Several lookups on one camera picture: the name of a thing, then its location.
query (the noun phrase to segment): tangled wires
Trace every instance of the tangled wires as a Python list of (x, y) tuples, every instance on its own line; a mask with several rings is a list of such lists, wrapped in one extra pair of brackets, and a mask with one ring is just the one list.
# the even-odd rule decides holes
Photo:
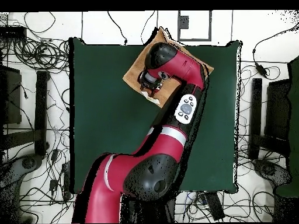
[(26, 17), (29, 12), (24, 15), (25, 24), (21, 24), (17, 20), (12, 20), (14, 21), (13, 26), (27, 28), (38, 40), (33, 40), (27, 37), (24, 40), (9, 40), (7, 42), (2, 42), (0, 44), (0, 50), (3, 54), (2, 59), (4, 60), (8, 55), (15, 55), (20, 62), (9, 62), (22, 63), (35, 70), (45, 69), (48, 71), (59, 70), (59, 72), (66, 72), (68, 68), (69, 53), (68, 41), (54, 38), (41, 38), (37, 35), (48, 31), (54, 25), (56, 18), (51, 12), (49, 13), (54, 20), (50, 27), (43, 31), (33, 31), (27, 25)]
[(31, 69), (57, 69), (65, 71), (68, 67), (69, 47), (67, 41), (55, 45), (49, 41), (38, 42), (27, 38), (13, 42), (13, 53), (23, 64)]

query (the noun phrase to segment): black cable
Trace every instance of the black cable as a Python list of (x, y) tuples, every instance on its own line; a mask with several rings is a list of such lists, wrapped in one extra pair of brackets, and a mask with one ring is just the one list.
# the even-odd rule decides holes
[(53, 23), (51, 24), (51, 26), (48, 27), (47, 29), (43, 30), (43, 31), (33, 31), (32, 29), (29, 28), (29, 26), (28, 26), (28, 24), (27, 24), (27, 22), (26, 22), (26, 16), (28, 15), (28, 13), (35, 13), (35, 12), (26, 12), (25, 15), (24, 15), (24, 22), (25, 22), (25, 25), (27, 26), (27, 28), (28, 28), (33, 34), (35, 34), (35, 33), (44, 33), (44, 32), (46, 32), (46, 31), (48, 31), (51, 27), (53, 27), (54, 23), (56, 22), (56, 18), (55, 18), (55, 16), (54, 16), (51, 12), (49, 12), (49, 13), (51, 14), (51, 16), (54, 18)]
[(292, 28), (290, 28), (290, 29), (287, 29), (287, 30), (284, 30), (284, 31), (280, 31), (279, 33), (274, 34), (274, 35), (272, 35), (272, 36), (269, 37), (269, 38), (265, 38), (265, 39), (261, 40), (260, 42), (258, 42), (258, 43), (255, 45), (255, 48), (252, 50), (253, 61), (254, 61), (254, 63), (255, 63), (255, 67), (256, 67), (256, 69), (258, 70), (258, 72), (259, 72), (263, 77), (269, 79), (269, 78), (267, 77), (267, 76), (268, 76), (267, 71), (266, 71), (267, 68), (264, 68), (263, 66), (259, 65), (259, 64), (255, 61), (255, 52), (256, 52), (256, 47), (258, 46), (258, 44), (260, 44), (260, 43), (263, 42), (263, 41), (269, 40), (269, 39), (271, 39), (271, 38), (273, 38), (273, 37), (275, 37), (275, 36), (278, 36), (278, 35), (280, 35), (280, 34), (283, 34), (283, 33), (289, 32), (289, 31), (297, 31), (298, 29), (299, 29), (299, 22), (298, 22), (294, 27), (292, 27)]
[(37, 224), (38, 222), (39, 222), (39, 216), (37, 215), (37, 214), (35, 214), (35, 213), (33, 213), (33, 212), (29, 212), (29, 211), (24, 211), (21, 207), (20, 207), (20, 210), (23, 212), (23, 213), (27, 213), (27, 214), (31, 214), (31, 215), (34, 215), (34, 216), (36, 216), (36, 223), (35, 224)]
[(155, 12), (156, 12), (156, 11), (154, 10), (153, 13), (151, 14), (151, 16), (147, 19), (147, 21), (146, 21), (145, 24), (144, 24), (143, 30), (142, 30), (141, 35), (140, 35), (140, 38), (141, 38), (141, 42), (142, 42), (142, 43), (143, 43), (143, 40), (142, 40), (142, 34), (143, 34), (143, 31), (144, 31), (144, 29), (145, 29), (145, 27), (146, 27), (146, 25), (147, 25), (148, 20), (150, 20), (150, 18), (154, 15)]
[[(258, 217), (258, 215), (257, 215), (257, 213), (256, 213), (255, 197), (256, 197), (257, 195), (261, 194), (261, 193), (265, 193), (265, 194), (270, 195), (271, 197), (274, 198), (274, 196), (273, 196), (271, 193), (267, 192), (267, 191), (259, 191), (259, 192), (257, 192), (256, 194), (253, 195), (253, 197), (252, 197), (253, 211), (254, 211), (254, 213), (255, 213), (255, 216), (257, 217), (257, 219), (258, 219), (260, 222), (262, 222), (262, 220), (260, 219), (260, 217)], [(273, 217), (273, 214), (272, 214), (271, 212), (267, 212), (267, 211), (264, 211), (264, 212), (266, 212), (267, 214), (269, 214), (270, 216)]]
[(68, 90), (69, 90), (69, 88), (68, 88), (68, 89), (65, 89), (65, 90), (63, 91), (63, 93), (61, 94), (61, 100), (62, 100), (62, 102), (63, 102), (64, 104), (66, 104), (66, 105), (69, 106), (69, 104), (66, 103), (66, 102), (64, 101), (64, 99), (63, 99), (63, 94), (64, 94), (66, 91), (68, 91)]
[(120, 30), (120, 33), (121, 33), (121, 36), (123, 36), (123, 38), (124, 38), (124, 45), (126, 45), (127, 43), (128, 43), (128, 40), (127, 40), (127, 38), (126, 37), (124, 37), (124, 35), (123, 35), (123, 31), (121, 30), (121, 28), (120, 28), (120, 26), (119, 25), (117, 25), (117, 23), (112, 19), (112, 17), (110, 16), (110, 13), (109, 13), (109, 11), (107, 11), (107, 13), (108, 13), (108, 15), (109, 15), (109, 17), (110, 17), (110, 19), (111, 19), (111, 21), (119, 28), (119, 30)]

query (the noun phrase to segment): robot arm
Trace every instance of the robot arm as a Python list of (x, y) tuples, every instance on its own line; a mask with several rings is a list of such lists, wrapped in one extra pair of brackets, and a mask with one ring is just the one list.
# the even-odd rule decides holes
[(204, 89), (203, 67), (165, 43), (150, 49), (140, 82), (150, 88), (174, 77), (180, 86), (152, 123), (140, 148), (130, 155), (106, 153), (93, 164), (77, 196), (73, 223), (119, 223), (122, 193), (139, 200), (163, 197), (179, 166)]

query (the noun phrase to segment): green table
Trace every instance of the green table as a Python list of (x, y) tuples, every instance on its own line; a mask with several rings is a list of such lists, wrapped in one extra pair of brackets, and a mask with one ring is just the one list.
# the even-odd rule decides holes
[[(131, 153), (146, 136), (160, 108), (123, 80), (144, 46), (84, 45), (74, 42), (75, 186), (81, 190), (94, 160), (103, 152)], [(214, 67), (206, 105), (181, 190), (233, 190), (237, 51), (187, 46)]]

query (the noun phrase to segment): black chair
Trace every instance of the black chair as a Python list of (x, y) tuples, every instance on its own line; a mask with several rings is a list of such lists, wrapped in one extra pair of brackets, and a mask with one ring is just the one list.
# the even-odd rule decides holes
[(289, 156), (288, 116), (290, 103), (287, 94), (290, 87), (291, 82), (288, 79), (269, 83), (267, 88), (266, 124), (264, 135), (261, 135), (262, 79), (253, 79), (248, 138), (249, 160), (258, 159), (260, 147), (285, 157)]
[[(262, 109), (262, 80), (252, 82), (251, 117), (249, 126), (248, 159), (253, 160), (256, 173), (269, 181), (273, 191), (292, 181), (287, 169), (267, 160), (259, 160), (259, 149), (283, 155), (288, 161), (290, 144), (288, 132), (290, 126), (291, 103), (287, 97), (291, 89), (289, 79), (270, 82), (267, 87), (266, 124), (264, 135), (260, 134)], [(281, 197), (274, 193), (274, 212), (272, 222), (298, 222), (299, 198)]]

